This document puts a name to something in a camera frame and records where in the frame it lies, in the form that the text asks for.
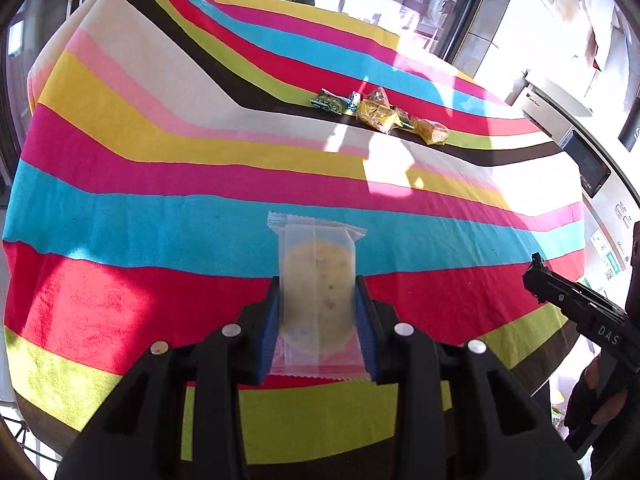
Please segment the right gloved hand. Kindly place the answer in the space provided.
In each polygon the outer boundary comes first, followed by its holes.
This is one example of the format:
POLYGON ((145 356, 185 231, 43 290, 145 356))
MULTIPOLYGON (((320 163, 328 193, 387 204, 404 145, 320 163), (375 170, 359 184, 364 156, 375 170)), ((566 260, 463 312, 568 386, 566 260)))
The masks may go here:
POLYGON ((607 399, 597 393, 600 382, 601 357, 597 356, 580 374, 567 401, 564 418, 565 427, 575 432, 587 422, 601 426, 615 418, 622 411, 627 400, 627 389, 622 389, 607 399))

